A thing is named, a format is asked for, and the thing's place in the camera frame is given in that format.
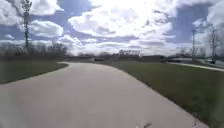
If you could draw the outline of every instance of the asphalt road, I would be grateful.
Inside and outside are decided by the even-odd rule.
[[[180,107],[112,67],[70,64],[0,86],[0,128],[194,128]],[[197,128],[207,128],[198,122]]]

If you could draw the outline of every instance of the sky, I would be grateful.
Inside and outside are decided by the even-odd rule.
[[[224,0],[30,0],[30,40],[59,42],[72,54],[140,50],[171,55],[206,47],[206,32],[224,31]],[[0,43],[24,43],[20,0],[0,0]]]

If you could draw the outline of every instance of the green grass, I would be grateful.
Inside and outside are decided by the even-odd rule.
[[[66,67],[48,61],[8,61],[0,62],[0,84],[5,84]]]
[[[112,66],[133,75],[188,112],[196,112],[210,126],[224,120],[222,72],[162,63],[114,62]]]

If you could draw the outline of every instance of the paved path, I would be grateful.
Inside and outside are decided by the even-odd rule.
[[[224,72],[224,69],[215,68],[215,67],[213,68],[213,67],[200,66],[200,65],[193,65],[193,64],[183,64],[183,63],[170,63],[170,64],[183,65],[183,66],[190,66],[190,67],[195,67],[195,68],[203,68],[203,69],[208,69],[208,70],[214,70],[214,71]]]
[[[126,73],[70,64],[0,86],[0,128],[193,128],[195,119]],[[207,128],[199,123],[198,128]]]

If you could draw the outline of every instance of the cloud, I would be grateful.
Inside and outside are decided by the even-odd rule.
[[[42,37],[57,37],[63,34],[63,28],[51,21],[34,20],[30,23],[30,33]]]
[[[209,8],[209,13],[207,16],[207,21],[214,26],[224,27],[224,1],[220,0]]]
[[[206,26],[207,26],[207,22],[206,22],[203,18],[197,19],[197,20],[194,21],[192,24],[193,24],[196,28],[198,28],[198,27],[206,27]]]
[[[72,38],[70,35],[64,35],[63,37],[60,37],[57,41],[71,45],[82,45],[81,41],[78,38]]]
[[[168,16],[172,16],[172,8],[165,6],[172,4],[168,0],[159,2],[92,0],[91,2],[98,8],[68,20],[79,32],[102,37],[155,35],[162,37],[172,30],[172,23],[167,21]]]
[[[23,13],[21,0],[14,0],[14,4],[19,10],[20,14]],[[53,15],[57,11],[64,11],[59,5],[58,0],[31,0],[32,6],[30,14],[37,16]]]
[[[173,4],[176,8],[182,8],[185,6],[193,6],[196,4],[212,4],[219,0],[173,0]]]
[[[78,49],[74,49],[73,53],[77,55],[77,53],[91,53],[95,55],[99,55],[102,52],[108,53],[117,53],[119,51],[118,47],[121,47],[118,43],[115,42],[104,42],[104,43],[90,43],[85,44]]]
[[[82,41],[87,43],[96,43],[98,40],[94,38],[83,39]]]
[[[177,44],[167,43],[162,40],[132,40],[128,43],[128,49],[141,51],[144,55],[172,55],[177,53]]]
[[[6,39],[15,39],[12,35],[10,35],[10,34],[6,34],[5,36],[4,36]]]
[[[7,0],[0,0],[0,25],[12,26],[22,21],[16,9]]]
[[[51,40],[30,40],[32,42],[32,44],[51,44],[52,41]],[[25,44],[24,40],[0,40],[0,44],[1,43],[12,43],[12,44],[18,44],[18,45],[23,45]]]
[[[127,47],[126,43],[117,43],[117,42],[103,42],[103,43],[98,43],[96,45],[100,48],[103,48],[103,47],[115,47],[115,48]]]

